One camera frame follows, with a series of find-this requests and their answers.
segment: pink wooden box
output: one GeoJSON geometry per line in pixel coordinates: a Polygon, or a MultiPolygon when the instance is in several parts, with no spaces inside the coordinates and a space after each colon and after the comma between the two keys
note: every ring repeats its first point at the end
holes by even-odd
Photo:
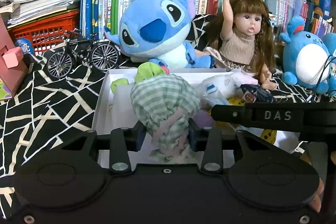
{"type": "Polygon", "coordinates": [[[12,98],[28,71],[0,16],[0,100],[12,98]]]}

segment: red plastic basket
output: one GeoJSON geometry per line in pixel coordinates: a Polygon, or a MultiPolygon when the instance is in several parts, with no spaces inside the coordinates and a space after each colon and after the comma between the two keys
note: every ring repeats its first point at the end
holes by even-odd
{"type": "Polygon", "coordinates": [[[35,55],[39,55],[62,42],[64,31],[72,31],[78,25],[79,10],[75,10],[14,27],[8,32],[13,41],[27,38],[34,48],[35,55]]]}

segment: doll hair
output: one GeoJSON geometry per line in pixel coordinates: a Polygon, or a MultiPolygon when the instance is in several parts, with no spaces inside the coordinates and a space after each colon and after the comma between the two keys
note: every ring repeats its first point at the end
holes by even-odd
{"type": "MultiPolygon", "coordinates": [[[[269,23],[268,8],[261,0],[230,0],[233,15],[239,13],[252,13],[262,15],[260,32],[255,35],[255,53],[251,61],[251,70],[256,73],[257,78],[261,73],[263,65],[266,64],[270,70],[274,69],[275,60],[273,52],[272,27],[269,23]]],[[[208,44],[218,49],[218,34],[222,30],[224,22],[223,14],[216,16],[206,27],[208,44]]]]}

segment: screw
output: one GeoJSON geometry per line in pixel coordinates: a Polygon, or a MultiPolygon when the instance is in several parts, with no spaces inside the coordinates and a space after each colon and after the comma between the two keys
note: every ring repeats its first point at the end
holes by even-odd
{"type": "Polygon", "coordinates": [[[128,164],[124,162],[116,162],[112,165],[112,169],[115,171],[125,171],[128,168],[128,164]]]}
{"type": "Polygon", "coordinates": [[[217,171],[220,168],[220,165],[215,162],[209,162],[204,165],[204,169],[208,171],[217,171]]]}
{"type": "Polygon", "coordinates": [[[302,216],[300,218],[300,224],[308,224],[310,222],[310,217],[309,216],[302,216]]]}
{"type": "Polygon", "coordinates": [[[23,218],[23,221],[27,224],[33,224],[35,222],[35,219],[32,216],[25,216],[23,218]]]}

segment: doll face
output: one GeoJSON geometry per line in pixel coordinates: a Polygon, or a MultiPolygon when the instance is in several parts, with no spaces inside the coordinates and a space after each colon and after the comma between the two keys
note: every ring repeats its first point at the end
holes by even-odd
{"type": "Polygon", "coordinates": [[[247,36],[253,36],[260,32],[262,16],[258,14],[239,13],[234,17],[237,29],[247,36]]]}

